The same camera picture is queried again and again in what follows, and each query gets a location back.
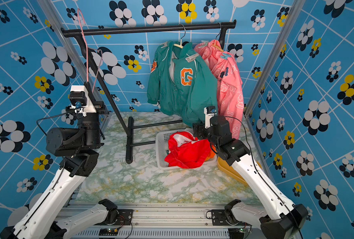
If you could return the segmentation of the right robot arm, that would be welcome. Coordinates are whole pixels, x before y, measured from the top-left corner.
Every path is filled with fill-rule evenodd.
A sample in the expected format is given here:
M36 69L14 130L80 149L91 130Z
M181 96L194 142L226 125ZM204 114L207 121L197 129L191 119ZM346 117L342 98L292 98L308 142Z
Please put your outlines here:
M194 136L207 139L217 156L231 166L248 184L263 205L259 210L240 200L225 206L227 221L236 225L244 222L258 227L267 239L289 239L301 233L308 216L302 204L295 204L270 180L252 151L242 141L232 137L229 122L223 116L212 116L205 123L193 125Z

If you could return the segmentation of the green letter jacket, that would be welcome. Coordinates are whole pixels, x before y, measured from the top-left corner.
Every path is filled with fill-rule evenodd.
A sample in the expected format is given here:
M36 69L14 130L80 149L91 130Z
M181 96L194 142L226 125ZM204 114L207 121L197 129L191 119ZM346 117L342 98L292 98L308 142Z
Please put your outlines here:
M180 116L188 126L205 121L204 108L217 106L217 79L201 56L193 62L185 58L196 54L192 43L183 49L176 41L162 43L156 50L148 81L148 103L159 105L168 116Z

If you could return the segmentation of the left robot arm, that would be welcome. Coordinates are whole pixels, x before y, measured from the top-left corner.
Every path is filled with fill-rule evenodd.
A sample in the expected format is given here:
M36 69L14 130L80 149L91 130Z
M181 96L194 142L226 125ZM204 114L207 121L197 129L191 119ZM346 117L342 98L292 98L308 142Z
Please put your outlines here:
M97 204L68 219L56 220L72 193L97 164L96 150L103 146L100 115L108 112L104 103L95 99L87 82L73 85L69 99L71 105L66 112L76 116L77 127L54 127L46 133L47 151L62 157L59 169L22 219L1 231L1 239L70 239L103 222L110 213L109 208Z

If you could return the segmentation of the wooden hanger of green jacket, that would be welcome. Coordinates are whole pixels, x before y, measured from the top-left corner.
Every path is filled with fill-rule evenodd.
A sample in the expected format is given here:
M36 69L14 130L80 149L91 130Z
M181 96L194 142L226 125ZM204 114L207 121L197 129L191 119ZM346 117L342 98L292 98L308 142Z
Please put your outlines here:
M179 26L181 26L181 27L183 28L184 33L183 33L183 35L180 37L180 40L179 40L178 42L175 42L175 43L173 44L173 47L177 47L177 48L183 49L183 48L184 48L184 46L183 46L183 38L186 36L186 32L187 32L187 31L186 31L185 25L179 24Z

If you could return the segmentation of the white clothespin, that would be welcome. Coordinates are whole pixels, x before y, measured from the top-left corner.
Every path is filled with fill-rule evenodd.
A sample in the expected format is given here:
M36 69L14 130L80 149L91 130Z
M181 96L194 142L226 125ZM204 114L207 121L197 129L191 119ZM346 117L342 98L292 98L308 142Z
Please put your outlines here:
M193 55L188 55L186 58L185 58L185 60L187 61L187 62L193 62L193 61L195 61L195 59L197 58L197 57L199 57L200 55L198 54L198 53L196 53L196 54L193 54Z

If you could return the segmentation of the red white rainbow jacket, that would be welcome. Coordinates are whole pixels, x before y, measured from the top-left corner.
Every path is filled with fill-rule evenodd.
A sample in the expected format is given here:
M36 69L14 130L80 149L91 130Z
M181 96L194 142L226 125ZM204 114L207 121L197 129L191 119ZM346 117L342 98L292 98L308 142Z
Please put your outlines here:
M165 157L168 167L195 169L215 158L209 141L194 137L188 130L173 133L168 140L168 150Z

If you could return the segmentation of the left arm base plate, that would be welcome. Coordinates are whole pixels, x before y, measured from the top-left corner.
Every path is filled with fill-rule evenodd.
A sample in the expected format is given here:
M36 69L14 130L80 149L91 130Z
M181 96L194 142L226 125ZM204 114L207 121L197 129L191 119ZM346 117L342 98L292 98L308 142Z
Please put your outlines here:
M118 209L117 212L118 212L118 215L113 222L111 222L111 223L102 222L102 223L98 223L97 225L99 225L99 226L111 226L111 225L130 226L130 224L132 222L134 210L133 209Z

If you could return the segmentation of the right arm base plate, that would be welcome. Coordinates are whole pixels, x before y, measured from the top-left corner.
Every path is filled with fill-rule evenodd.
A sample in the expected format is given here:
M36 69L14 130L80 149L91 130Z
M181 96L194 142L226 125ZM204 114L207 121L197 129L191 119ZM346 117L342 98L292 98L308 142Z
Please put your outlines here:
M226 217L225 210L210 210L208 218L211 219L213 226L242 226L243 223L230 221Z

